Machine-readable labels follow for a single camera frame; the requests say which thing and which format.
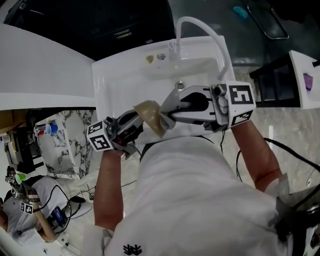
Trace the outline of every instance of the person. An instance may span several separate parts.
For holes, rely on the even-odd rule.
[[[201,137],[152,145],[143,156],[135,201],[123,218],[121,157],[103,153],[94,195],[95,225],[82,256],[286,256],[274,220],[282,177],[255,125],[231,128],[255,188],[242,183],[218,148]]]
[[[40,202],[44,205],[51,194],[52,189],[59,183],[51,177],[37,176],[27,180],[29,186],[35,189]],[[41,210],[34,212],[32,215],[21,211],[20,201],[14,198],[9,191],[5,202],[0,198],[0,227],[3,228],[18,244],[33,245],[41,242],[53,242],[56,234],[47,221],[48,216],[56,208],[61,209],[67,205],[67,199],[64,194],[55,188],[56,192],[52,193],[48,204]],[[38,209],[39,205],[35,204],[33,209]]]

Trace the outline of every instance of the drain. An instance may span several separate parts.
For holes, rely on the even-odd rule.
[[[182,91],[183,89],[186,88],[186,85],[184,82],[179,81],[175,83],[175,88],[177,88],[179,91]]]

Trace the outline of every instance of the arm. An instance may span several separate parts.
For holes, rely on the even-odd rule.
[[[53,242],[56,239],[56,234],[53,231],[44,214],[40,210],[34,212],[33,214],[35,215],[42,227],[42,229],[38,231],[39,235],[43,238],[44,241]]]
[[[114,150],[104,151],[93,200],[95,225],[115,231],[124,216],[121,191],[121,156]]]
[[[252,121],[231,128],[255,187],[264,192],[282,176],[279,163]]]

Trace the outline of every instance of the white faucet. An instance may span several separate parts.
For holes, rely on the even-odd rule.
[[[193,17],[187,17],[187,16],[181,17],[180,19],[178,19],[178,22],[176,24],[176,42],[171,41],[168,44],[169,59],[172,61],[181,60],[181,25],[183,22],[190,22],[190,23],[197,25],[198,27],[203,29],[205,32],[207,32],[208,35],[211,36],[213,38],[213,40],[216,42],[216,44],[218,45],[218,47],[223,55],[224,67],[220,71],[220,73],[218,74],[217,78],[218,78],[218,80],[222,81],[226,72],[230,68],[230,64],[231,64],[231,62],[228,58],[228,53],[226,52],[223,44],[220,42],[220,39],[219,39],[219,36],[217,35],[217,33],[211,27],[209,27],[207,24],[202,22],[201,20],[198,20]]]

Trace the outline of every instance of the white shirt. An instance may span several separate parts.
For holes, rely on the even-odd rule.
[[[276,199],[239,181],[210,142],[183,137],[143,157],[130,213],[114,233],[91,226],[82,256],[286,256]]]
[[[44,205],[55,185],[59,185],[53,178],[43,177],[33,184],[41,204]],[[61,209],[67,205],[67,198],[59,188],[55,188],[52,197],[46,207],[41,210],[43,215],[48,218],[51,212],[56,208]],[[20,200],[10,197],[3,205],[2,209],[8,217],[7,233],[20,245],[32,245],[43,243],[44,240],[35,229],[37,218],[34,215],[26,214],[20,209]]]

